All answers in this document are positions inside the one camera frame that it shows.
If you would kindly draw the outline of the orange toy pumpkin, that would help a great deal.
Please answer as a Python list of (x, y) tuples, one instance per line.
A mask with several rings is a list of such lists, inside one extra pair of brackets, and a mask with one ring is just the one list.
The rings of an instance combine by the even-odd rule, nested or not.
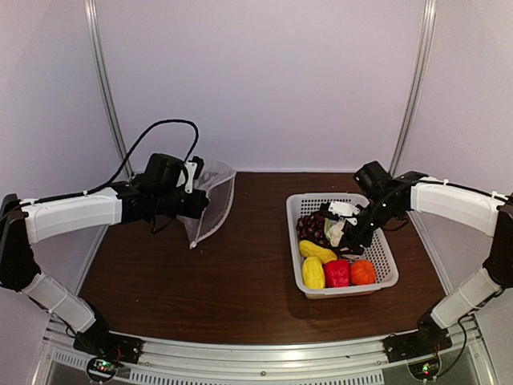
[(354, 286), (372, 285), (377, 280), (372, 262), (367, 260), (355, 261), (350, 266), (350, 282)]

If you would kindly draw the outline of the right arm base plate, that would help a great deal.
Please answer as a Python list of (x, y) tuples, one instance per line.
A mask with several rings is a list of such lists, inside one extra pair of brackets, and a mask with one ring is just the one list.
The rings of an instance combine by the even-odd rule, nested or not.
[(451, 338), (444, 334), (430, 340), (422, 337), (418, 331), (391, 334), (384, 338), (382, 343), (389, 363), (436, 355), (439, 351), (453, 346)]

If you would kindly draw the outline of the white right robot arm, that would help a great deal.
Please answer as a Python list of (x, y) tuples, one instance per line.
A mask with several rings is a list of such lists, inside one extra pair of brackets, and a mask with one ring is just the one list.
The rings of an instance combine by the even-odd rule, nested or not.
[(410, 345), (422, 355), (433, 351), (447, 329), (460, 318), (512, 287), (512, 198), (481, 192), (421, 172), (391, 176), (377, 161), (363, 165), (353, 176), (368, 204), (344, 215), (338, 247), (360, 255), (374, 232), (408, 212), (429, 213), (458, 222), (492, 239), (482, 266), (419, 320)]

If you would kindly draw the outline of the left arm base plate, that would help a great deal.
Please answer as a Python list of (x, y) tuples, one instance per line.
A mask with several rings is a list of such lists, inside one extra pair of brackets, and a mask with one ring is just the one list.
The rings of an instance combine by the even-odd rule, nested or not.
[(109, 334), (106, 342), (93, 345), (83, 334), (80, 334), (75, 338), (73, 347), (113, 363), (137, 364), (142, 353), (143, 340), (121, 334)]

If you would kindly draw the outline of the yellow toy fruit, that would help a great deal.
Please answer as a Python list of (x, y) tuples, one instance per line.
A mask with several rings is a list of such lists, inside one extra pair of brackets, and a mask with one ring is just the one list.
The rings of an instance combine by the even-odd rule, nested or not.
[(304, 285), (311, 290), (325, 288), (325, 274), (321, 260), (318, 257), (307, 257), (301, 267)]
[(311, 241), (300, 241), (298, 248), (302, 257), (315, 257), (323, 265), (338, 259), (337, 255), (331, 249), (320, 247)]

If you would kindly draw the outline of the yellow toy fruit front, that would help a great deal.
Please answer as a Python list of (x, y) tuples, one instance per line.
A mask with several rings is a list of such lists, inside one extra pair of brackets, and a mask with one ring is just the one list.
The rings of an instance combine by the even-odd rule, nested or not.
[(325, 274), (321, 260), (318, 257), (307, 257), (301, 267), (304, 285), (311, 290), (325, 288)]

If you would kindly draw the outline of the red toy bell pepper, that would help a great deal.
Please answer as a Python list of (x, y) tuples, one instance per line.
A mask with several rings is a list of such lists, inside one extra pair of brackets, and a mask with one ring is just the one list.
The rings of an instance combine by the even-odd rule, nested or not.
[(347, 287), (350, 284), (350, 267), (346, 260), (330, 261), (324, 265), (325, 286)]

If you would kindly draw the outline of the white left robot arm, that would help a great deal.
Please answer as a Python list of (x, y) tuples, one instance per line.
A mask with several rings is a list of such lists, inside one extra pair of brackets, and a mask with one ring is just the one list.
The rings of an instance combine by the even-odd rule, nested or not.
[(198, 156), (179, 160), (151, 155), (144, 172), (129, 181), (109, 182), (96, 192), (20, 200), (4, 197), (1, 206), (1, 286), (21, 292), (55, 314), (76, 333), (78, 341), (98, 356), (115, 349), (115, 338), (103, 316), (45, 273), (32, 246), (64, 233), (103, 225), (146, 221), (158, 232), (156, 220), (199, 219), (208, 205), (207, 193), (194, 187), (204, 167)]

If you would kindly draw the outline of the clear zip top bag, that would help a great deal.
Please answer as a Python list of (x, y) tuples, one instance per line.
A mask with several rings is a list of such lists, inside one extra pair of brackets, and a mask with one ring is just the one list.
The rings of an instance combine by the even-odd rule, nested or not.
[(235, 192), (236, 171), (218, 160), (206, 160), (194, 188), (204, 190), (208, 205), (200, 219), (178, 216), (188, 235), (189, 248), (212, 236), (227, 219), (232, 207)]

